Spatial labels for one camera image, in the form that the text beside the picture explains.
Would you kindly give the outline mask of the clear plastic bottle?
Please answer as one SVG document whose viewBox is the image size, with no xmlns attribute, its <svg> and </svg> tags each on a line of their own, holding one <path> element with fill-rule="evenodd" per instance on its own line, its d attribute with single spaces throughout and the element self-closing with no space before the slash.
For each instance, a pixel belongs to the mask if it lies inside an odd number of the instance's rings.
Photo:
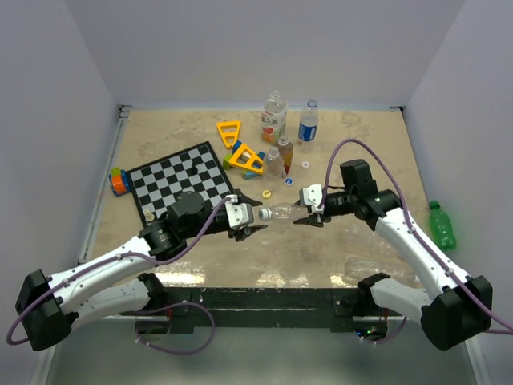
<svg viewBox="0 0 513 385">
<path fill-rule="evenodd" d="M 302 217 L 309 215 L 306 207 L 297 206 L 290 203 L 281 203 L 265 208 L 270 208 L 273 211 L 273 217 L 269 221 L 291 221 L 294 222 Z"/>
</svg>

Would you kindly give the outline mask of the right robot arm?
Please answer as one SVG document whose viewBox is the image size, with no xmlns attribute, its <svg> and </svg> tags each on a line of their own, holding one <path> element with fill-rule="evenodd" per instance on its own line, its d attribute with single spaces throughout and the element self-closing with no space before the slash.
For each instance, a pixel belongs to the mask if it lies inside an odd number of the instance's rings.
<svg viewBox="0 0 513 385">
<path fill-rule="evenodd" d="M 368 315 L 392 310 L 416 322 L 439 350 L 447 351 L 489 330 L 492 286 L 473 278 L 445 255 L 423 231 L 414 227 L 404 203 L 393 191 L 378 190 L 370 166 L 362 159 L 340 167 L 344 187 L 323 197 L 313 184 L 300 191 L 295 204 L 263 207 L 259 221 L 292 221 L 322 227 L 335 216 L 353 214 L 388 241 L 422 283 L 414 289 L 385 273 L 358 283 L 357 306 Z"/>
</svg>

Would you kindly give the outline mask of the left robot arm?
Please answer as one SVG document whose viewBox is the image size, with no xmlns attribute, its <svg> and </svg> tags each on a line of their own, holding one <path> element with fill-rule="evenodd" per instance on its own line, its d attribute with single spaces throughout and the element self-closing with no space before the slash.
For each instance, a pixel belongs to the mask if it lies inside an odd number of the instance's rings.
<svg viewBox="0 0 513 385">
<path fill-rule="evenodd" d="M 216 205 L 197 192 L 183 192 L 157 220 L 125 244 L 92 261 L 61 273 L 28 274 L 15 309 L 18 317 L 6 342 L 22 326 L 33 351 L 63 341 L 74 328 L 97 318 L 126 312 L 158 314 L 166 305 L 164 288 L 148 271 L 185 256 L 204 235 L 227 233 L 243 241 L 261 230 L 254 225 L 253 208 L 260 205 L 241 191 Z"/>
</svg>

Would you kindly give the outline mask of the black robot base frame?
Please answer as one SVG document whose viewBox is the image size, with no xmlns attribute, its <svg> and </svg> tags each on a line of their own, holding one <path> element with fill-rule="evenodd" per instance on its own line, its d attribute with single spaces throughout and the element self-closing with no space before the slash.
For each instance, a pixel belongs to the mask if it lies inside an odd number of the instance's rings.
<svg viewBox="0 0 513 385">
<path fill-rule="evenodd" d="M 208 316 L 194 307 L 199 304 L 213 316 L 218 328 L 314 328 L 335 333 L 354 331 L 353 321 L 380 316 L 377 307 L 360 303 L 354 288 L 200 288 L 166 287 L 157 301 L 144 308 L 153 316 L 171 310 L 171 332 L 188 334 L 196 327 L 208 327 Z"/>
</svg>

